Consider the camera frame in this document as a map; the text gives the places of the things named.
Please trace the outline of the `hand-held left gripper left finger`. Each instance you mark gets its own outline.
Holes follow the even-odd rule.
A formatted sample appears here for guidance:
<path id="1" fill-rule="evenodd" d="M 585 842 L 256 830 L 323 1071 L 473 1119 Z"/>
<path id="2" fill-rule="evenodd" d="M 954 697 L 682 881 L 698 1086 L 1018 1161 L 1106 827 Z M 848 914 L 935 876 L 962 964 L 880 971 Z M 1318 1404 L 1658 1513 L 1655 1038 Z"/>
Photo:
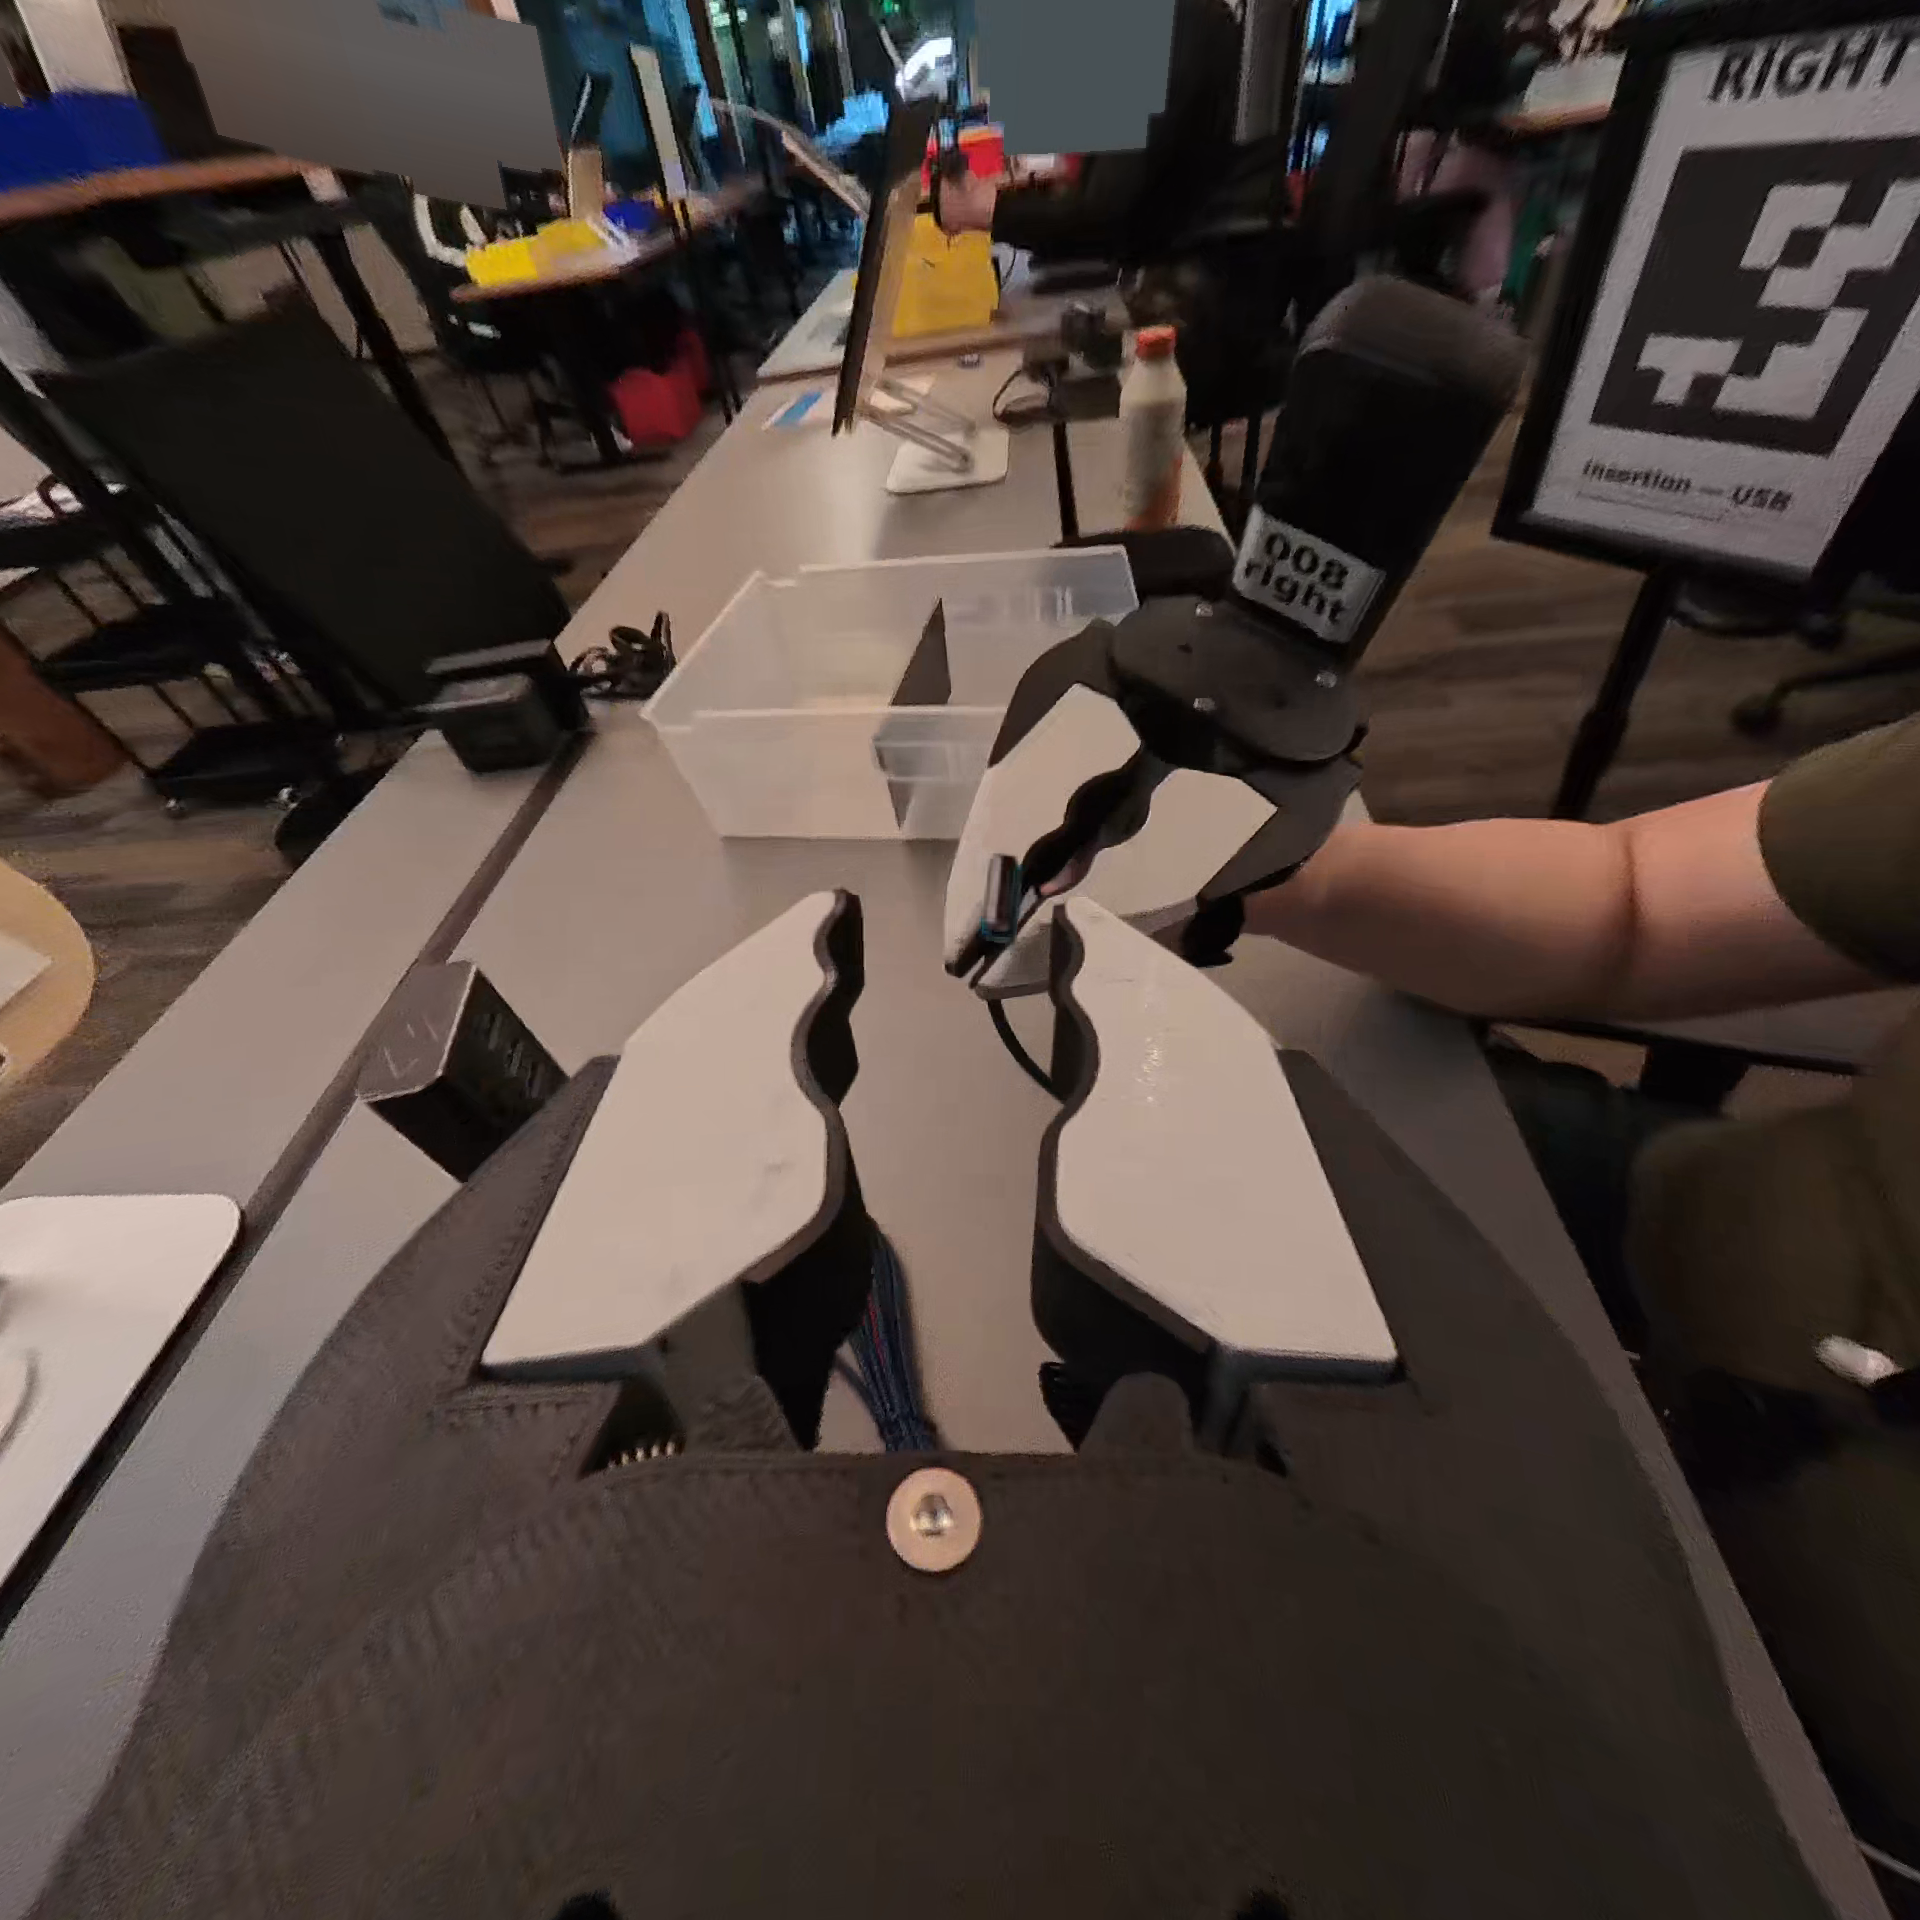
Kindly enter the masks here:
<path id="1" fill-rule="evenodd" d="M 487 1375 L 609 1379 L 830 1227 L 862 970 L 859 901 L 818 891 L 631 1030 L 487 1334 Z"/>

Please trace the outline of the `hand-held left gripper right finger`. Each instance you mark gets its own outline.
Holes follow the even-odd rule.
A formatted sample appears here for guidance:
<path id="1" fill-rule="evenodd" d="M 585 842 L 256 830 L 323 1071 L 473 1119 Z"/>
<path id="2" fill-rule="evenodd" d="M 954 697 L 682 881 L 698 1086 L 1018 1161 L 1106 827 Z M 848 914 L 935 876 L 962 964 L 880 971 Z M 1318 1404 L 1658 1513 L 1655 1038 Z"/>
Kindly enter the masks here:
<path id="1" fill-rule="evenodd" d="M 1091 1039 L 1040 1178 L 1065 1250 L 1242 1375 L 1386 1379 L 1401 1361 L 1267 1028 L 1207 973 L 1070 898 L 1067 1036 Z"/>

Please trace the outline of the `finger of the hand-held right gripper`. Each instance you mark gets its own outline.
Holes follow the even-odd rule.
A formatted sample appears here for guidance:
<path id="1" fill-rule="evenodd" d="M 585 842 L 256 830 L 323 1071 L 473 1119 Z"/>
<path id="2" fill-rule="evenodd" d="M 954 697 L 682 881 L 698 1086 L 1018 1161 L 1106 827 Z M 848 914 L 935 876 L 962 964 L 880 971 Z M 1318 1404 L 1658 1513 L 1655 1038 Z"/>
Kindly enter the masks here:
<path id="1" fill-rule="evenodd" d="M 971 977 L 989 949 L 1013 942 L 1024 886 L 1073 885 L 1067 861 L 1142 830 L 1146 747 L 1117 702 L 1073 683 L 976 783 L 945 898 L 945 966 Z"/>
<path id="2" fill-rule="evenodd" d="M 1016 909 L 1016 934 L 971 962 L 971 993 L 1007 1002 L 1043 993 L 1049 981 L 1049 925 L 1065 901 L 1091 901 L 1143 937 L 1170 942 L 1198 911 L 1207 881 L 1232 858 L 1279 806 L 1254 787 L 1201 773 L 1174 773 L 1146 805 L 1135 836 L 1067 861 L 1073 885 L 1055 893 L 1024 886 Z"/>

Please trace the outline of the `black usb hub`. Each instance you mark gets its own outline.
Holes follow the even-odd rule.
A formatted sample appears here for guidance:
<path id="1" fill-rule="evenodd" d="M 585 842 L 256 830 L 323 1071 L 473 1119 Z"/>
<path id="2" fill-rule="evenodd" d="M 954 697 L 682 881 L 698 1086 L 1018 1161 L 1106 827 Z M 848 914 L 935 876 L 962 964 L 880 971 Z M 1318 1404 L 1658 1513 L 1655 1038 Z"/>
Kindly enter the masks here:
<path id="1" fill-rule="evenodd" d="M 375 1027 L 354 1097 L 467 1182 L 568 1079 L 477 962 L 418 962 Z"/>

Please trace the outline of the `clear plastic bin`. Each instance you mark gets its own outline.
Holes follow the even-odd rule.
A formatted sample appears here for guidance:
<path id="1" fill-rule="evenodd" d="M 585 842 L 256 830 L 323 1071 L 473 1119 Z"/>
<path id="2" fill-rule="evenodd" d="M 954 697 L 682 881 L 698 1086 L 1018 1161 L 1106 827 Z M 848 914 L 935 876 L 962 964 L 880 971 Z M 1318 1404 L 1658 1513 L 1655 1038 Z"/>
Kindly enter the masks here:
<path id="1" fill-rule="evenodd" d="M 951 779 L 901 831 L 873 734 L 935 601 Z M 722 836 L 954 842 L 1026 668 L 1136 603 L 1121 543 L 758 571 L 646 714 Z"/>

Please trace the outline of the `person's right forearm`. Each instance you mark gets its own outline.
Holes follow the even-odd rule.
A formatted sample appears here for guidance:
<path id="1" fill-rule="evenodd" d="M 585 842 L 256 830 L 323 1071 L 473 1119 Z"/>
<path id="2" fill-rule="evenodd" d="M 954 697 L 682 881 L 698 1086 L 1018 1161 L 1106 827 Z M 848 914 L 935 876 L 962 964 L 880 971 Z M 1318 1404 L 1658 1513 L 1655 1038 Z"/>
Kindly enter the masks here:
<path id="1" fill-rule="evenodd" d="M 1843 993 L 1752 783 L 1624 823 L 1345 823 L 1246 925 L 1466 1018 L 1666 1022 Z"/>

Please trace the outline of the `dark bin divider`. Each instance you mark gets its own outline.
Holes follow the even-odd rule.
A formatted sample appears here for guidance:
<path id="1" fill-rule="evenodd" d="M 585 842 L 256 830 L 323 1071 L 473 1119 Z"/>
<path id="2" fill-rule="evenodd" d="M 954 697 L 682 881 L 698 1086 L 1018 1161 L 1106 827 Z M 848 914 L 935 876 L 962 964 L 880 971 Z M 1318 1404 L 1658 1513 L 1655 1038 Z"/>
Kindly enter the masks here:
<path id="1" fill-rule="evenodd" d="M 873 734 L 873 759 L 901 831 L 909 830 L 922 797 L 954 778 L 945 721 L 951 693 L 946 613 L 941 598 Z"/>

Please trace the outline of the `white bottle orange cap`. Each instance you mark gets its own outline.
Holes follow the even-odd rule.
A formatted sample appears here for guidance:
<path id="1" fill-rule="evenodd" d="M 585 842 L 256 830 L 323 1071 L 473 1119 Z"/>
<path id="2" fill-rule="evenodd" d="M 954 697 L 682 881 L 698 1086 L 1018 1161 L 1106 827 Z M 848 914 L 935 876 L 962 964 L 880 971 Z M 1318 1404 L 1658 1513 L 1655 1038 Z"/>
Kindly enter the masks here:
<path id="1" fill-rule="evenodd" d="M 1125 533 L 1159 533 L 1179 516 L 1187 385 L 1177 347 L 1177 326 L 1142 326 L 1135 358 L 1121 380 L 1121 527 Z"/>

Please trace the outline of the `small black desk device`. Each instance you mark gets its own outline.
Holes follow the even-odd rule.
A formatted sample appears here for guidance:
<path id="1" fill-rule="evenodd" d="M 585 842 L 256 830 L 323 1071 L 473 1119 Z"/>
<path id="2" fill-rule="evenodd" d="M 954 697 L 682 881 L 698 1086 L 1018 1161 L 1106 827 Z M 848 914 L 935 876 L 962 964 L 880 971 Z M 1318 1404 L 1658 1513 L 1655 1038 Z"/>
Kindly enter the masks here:
<path id="1" fill-rule="evenodd" d="M 1121 411 L 1125 326 L 1106 305 L 1070 299 L 1055 331 L 1024 347 L 1024 385 L 1048 421 L 1091 423 Z"/>

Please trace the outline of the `black power adapter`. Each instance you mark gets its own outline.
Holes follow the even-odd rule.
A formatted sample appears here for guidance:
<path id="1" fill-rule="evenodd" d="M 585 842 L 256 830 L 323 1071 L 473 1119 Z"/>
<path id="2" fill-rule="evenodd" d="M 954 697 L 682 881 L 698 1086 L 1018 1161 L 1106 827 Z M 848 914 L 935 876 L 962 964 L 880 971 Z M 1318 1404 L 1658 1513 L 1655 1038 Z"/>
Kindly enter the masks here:
<path id="1" fill-rule="evenodd" d="M 557 639 L 520 639 L 427 661 L 423 730 L 473 775 L 546 766 L 592 730 L 594 705 L 647 705 L 678 669 L 670 613 L 616 623 L 568 661 Z"/>

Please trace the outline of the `thin dark board stand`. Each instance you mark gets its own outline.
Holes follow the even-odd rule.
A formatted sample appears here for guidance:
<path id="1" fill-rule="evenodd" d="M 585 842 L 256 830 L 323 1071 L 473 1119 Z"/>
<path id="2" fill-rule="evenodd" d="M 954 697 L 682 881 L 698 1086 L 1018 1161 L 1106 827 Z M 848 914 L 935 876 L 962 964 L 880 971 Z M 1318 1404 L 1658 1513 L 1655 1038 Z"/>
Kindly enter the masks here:
<path id="1" fill-rule="evenodd" d="M 904 101 L 890 109 L 832 395 L 830 431 L 837 441 L 873 428 L 901 446 L 885 478 L 893 495 L 984 490 L 1007 479 L 1011 468 L 1005 426 L 975 421 L 890 370 L 922 207 L 922 165 L 941 116 L 935 101 Z"/>

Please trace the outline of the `yellow storage bin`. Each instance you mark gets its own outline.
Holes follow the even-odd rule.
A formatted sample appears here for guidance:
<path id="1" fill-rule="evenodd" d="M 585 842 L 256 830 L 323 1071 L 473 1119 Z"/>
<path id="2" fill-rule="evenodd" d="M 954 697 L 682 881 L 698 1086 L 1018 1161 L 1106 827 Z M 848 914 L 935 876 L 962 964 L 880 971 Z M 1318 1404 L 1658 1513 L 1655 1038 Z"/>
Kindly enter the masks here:
<path id="1" fill-rule="evenodd" d="M 895 338 L 919 342 L 994 325 L 1001 277 L 986 230 L 946 234 L 922 212 L 904 245 Z"/>
<path id="2" fill-rule="evenodd" d="M 526 286 L 589 271 L 609 254 L 609 234 L 589 219 L 558 219 L 533 234 L 501 238 L 467 252 L 467 279 L 478 290 Z"/>

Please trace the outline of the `red storage bin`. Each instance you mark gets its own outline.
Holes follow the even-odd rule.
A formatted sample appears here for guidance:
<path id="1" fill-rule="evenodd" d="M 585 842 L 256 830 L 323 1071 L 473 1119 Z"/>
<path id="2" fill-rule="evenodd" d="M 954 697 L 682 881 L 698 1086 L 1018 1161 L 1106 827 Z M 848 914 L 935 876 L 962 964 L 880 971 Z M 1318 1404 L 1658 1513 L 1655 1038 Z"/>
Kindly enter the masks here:
<path id="1" fill-rule="evenodd" d="M 714 372 L 703 333 L 686 325 L 659 367 L 624 367 L 609 385 L 609 409 L 634 449 L 673 449 L 699 426 L 714 395 Z"/>

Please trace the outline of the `framed tag sign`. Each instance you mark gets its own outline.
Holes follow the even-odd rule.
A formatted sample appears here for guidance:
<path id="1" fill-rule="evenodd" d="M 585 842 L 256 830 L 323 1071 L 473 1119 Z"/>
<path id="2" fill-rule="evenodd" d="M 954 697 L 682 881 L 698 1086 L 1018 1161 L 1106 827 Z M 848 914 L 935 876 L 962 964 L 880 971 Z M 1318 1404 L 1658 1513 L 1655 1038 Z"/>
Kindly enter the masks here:
<path id="1" fill-rule="evenodd" d="M 1915 4 L 1633 6 L 1611 43 L 1495 534 L 1805 582 L 1915 405 Z"/>

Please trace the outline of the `instruction sheet on stand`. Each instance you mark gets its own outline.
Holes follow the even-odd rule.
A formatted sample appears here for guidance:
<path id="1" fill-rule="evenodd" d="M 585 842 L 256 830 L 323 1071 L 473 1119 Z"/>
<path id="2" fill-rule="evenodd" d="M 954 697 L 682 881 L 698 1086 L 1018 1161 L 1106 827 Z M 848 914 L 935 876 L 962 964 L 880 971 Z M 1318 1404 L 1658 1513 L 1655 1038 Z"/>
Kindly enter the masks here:
<path id="1" fill-rule="evenodd" d="M 90 937 L 3 866 L 3 1100 L 81 1027 Z M 210 1191 L 58 1194 L 3 1204 L 3 1573 L 21 1574 L 187 1313 L 242 1209 Z"/>

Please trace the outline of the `black utility cart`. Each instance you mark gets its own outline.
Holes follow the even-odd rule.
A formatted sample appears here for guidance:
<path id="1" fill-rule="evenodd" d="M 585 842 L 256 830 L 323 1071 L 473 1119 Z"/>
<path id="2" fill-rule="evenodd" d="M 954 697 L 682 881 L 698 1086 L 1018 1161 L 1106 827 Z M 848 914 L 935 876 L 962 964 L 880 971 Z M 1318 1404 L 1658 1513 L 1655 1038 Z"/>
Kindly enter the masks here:
<path id="1" fill-rule="evenodd" d="M 6 495 L 6 596 L 48 585 L 81 629 L 37 653 L 6 621 L 6 697 L 30 721 L 90 731 L 173 813 L 287 799 L 341 773 L 338 730 L 296 668 L 274 658 L 253 614 L 47 474 Z M 152 756 L 97 702 L 143 693 L 182 738 Z"/>

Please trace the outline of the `black office chair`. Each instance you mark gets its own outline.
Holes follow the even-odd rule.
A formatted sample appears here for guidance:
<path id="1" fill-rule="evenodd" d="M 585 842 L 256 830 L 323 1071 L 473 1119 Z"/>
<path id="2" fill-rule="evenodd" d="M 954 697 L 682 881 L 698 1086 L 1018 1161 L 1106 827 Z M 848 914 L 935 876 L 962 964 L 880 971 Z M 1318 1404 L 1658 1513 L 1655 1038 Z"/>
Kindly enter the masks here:
<path id="1" fill-rule="evenodd" d="M 394 714 L 446 655 L 546 645 L 546 566 L 306 308 L 45 380 L 290 650 Z"/>

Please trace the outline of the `wooden standing desk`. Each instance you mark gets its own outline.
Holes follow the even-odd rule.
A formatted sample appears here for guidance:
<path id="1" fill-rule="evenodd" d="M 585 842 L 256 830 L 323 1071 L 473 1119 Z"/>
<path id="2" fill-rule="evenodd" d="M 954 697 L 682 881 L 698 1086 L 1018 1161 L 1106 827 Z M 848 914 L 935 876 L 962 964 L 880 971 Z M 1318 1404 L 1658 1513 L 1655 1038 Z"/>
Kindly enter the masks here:
<path id="1" fill-rule="evenodd" d="M 3 194 L 3 234 L 54 234 L 63 227 L 99 228 L 109 218 L 145 211 L 192 211 L 214 221 L 210 238 L 187 242 L 200 255 L 232 255 L 305 239 L 318 255 L 359 346 L 405 415 L 450 463 L 457 461 L 442 421 L 432 413 L 401 349 L 394 326 L 359 271 L 347 242 L 358 227 L 374 225 L 374 206 L 321 167 L 270 153 L 238 153 L 208 161 L 167 161 L 152 167 L 11 188 Z"/>

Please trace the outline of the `blue storage bin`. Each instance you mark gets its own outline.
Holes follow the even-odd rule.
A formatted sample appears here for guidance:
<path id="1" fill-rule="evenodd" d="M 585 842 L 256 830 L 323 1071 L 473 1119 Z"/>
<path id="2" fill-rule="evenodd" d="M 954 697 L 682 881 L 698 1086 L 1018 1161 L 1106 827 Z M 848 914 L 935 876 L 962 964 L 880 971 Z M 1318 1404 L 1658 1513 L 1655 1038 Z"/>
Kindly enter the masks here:
<path id="1" fill-rule="evenodd" d="M 71 89 L 3 105 L 3 193 L 167 161 L 149 107 L 133 94 Z"/>

